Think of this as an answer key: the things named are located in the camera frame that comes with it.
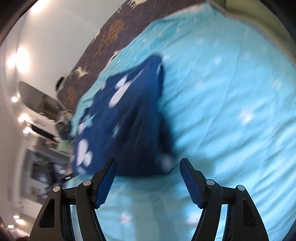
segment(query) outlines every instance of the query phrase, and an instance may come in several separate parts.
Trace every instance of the white wall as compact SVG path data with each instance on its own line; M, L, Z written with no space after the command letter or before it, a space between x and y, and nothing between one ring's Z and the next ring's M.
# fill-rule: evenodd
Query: white wall
M98 33L100 27L124 0L39 0L46 3L39 12L29 11L13 27L0 49L0 215L5 224L13 222L13 214L22 209L36 217L41 205L20 197L20 173L25 150L30 141L18 126L17 118L29 110L21 102L12 104L10 98L17 93L17 83L24 81L55 98L55 84L66 76ZM28 52L29 69L25 73L9 68L7 60L18 48ZM48 132L53 125L46 123ZM10 201L8 188L12 188Z

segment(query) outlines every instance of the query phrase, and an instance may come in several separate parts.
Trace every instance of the white animal print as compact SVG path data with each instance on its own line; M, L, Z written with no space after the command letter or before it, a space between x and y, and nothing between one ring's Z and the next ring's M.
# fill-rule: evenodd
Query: white animal print
M88 74L89 71L86 71L86 67L85 66L83 69L81 68L81 66L79 66L76 70L75 70L75 74L77 75L77 79L80 79L81 77L83 77L84 75Z
M133 80L130 80L128 82L126 82L128 78L127 75L125 75L118 81L118 83L115 85L115 89L118 89L118 91L116 91L116 93L112 96L108 105L109 108L113 108L114 106L116 106L116 104L120 101L121 97L127 91L128 87L132 84L132 82L136 80L136 78L138 78L142 74L142 72L143 70L141 70Z
M106 64L105 68L107 68L107 66L108 66L108 65L111 63L111 61L112 61L112 60L113 60L113 59L119 54L120 51L121 51L121 50L116 50L116 51L114 51L114 54L113 54L113 55L111 56L111 58L109 59L109 61L108 61L108 63Z
M77 149L77 166L79 166L81 163L84 164L84 166L88 167L92 162L92 152L87 151L89 147L89 143L87 139L82 139L78 143L78 149Z
M122 9L122 6L120 6L120 7L117 9L117 12L120 13L121 9Z
M150 0L131 0L128 2L128 5L134 9L136 6L142 3L145 3L147 1L150 1Z

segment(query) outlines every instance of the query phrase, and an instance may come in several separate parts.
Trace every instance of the star pattern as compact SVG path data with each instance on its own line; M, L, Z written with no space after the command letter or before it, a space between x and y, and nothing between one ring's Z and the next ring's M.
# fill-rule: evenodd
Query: star pattern
M198 224L199 220L200 220L200 213L192 212L190 213L188 219L185 220L185 222L189 225L195 225L195 224Z
M242 124L245 125L249 123L254 118L252 111L242 110L239 115L239 119L242 120Z
M280 82L279 79L277 79L277 80L274 82L274 84L273 84L273 88L274 88L275 90L279 90L279 89L281 88L281 82Z
M266 51L267 51L267 47L266 47L266 46L263 46L263 47L261 48L261 51L262 51L263 53L266 53Z
M251 53L250 52L246 52L244 54L244 58L247 59L247 60L250 58L250 56L251 56Z
M120 215L120 224L128 224L133 217L126 212Z
M222 57L216 57L215 58L215 63L217 64L217 65L219 65L220 63L221 63L221 60L222 60Z
M166 61L166 60L169 60L169 59L170 59L170 55L169 54L164 55L163 61Z
M195 85L196 89L199 89L201 85L202 85L202 81L198 81Z
M201 38L201 39L199 39L196 43L200 45L200 44L202 44L203 42L204 42L204 39Z
M89 115L87 116L86 120L85 120L85 128L88 127L92 127L93 123L92 123L92 119L94 118L95 114L92 117L89 117Z
M115 128L114 128L114 131L113 131L113 135L112 135L112 138L113 138L113 139L117 136L117 133L118 133L119 129L120 129L120 125L117 124L117 125L115 126Z

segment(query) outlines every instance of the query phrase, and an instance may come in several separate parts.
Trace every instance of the metal screw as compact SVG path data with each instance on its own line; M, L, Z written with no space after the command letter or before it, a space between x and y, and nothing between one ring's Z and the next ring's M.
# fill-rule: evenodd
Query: metal screw
M90 180L85 180L83 182L83 185L85 185L85 186L89 186L90 184L91 184L91 181Z
M61 188L59 186L54 187L54 192L58 192Z
M215 182L213 180L207 180L207 184L210 186L213 186L215 184Z
M244 187L243 185L238 185L238 186L237 186L237 189L240 190L240 191L244 191L244 190L246 190L245 187Z

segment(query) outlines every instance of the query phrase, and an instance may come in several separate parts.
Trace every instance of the bed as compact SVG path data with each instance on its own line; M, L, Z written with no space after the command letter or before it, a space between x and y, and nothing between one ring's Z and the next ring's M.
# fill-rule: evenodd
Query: bed
M57 99L67 110L77 103L116 54L152 21L204 0L126 1L102 26L84 54L63 81Z
M139 65L152 53L163 60L159 111L172 130L177 160L187 157L206 178L223 186L244 185L269 239L282 241L296 217L292 59L250 25L226 17L209 3L192 5L150 23L101 66L76 107L74 136L107 78ZM79 175L68 187L90 177ZM190 240L200 214L178 168L158 177L116 177L97 211L107 240ZM216 240L222 239L225 217L223 207ZM75 218L73 225L79 240Z

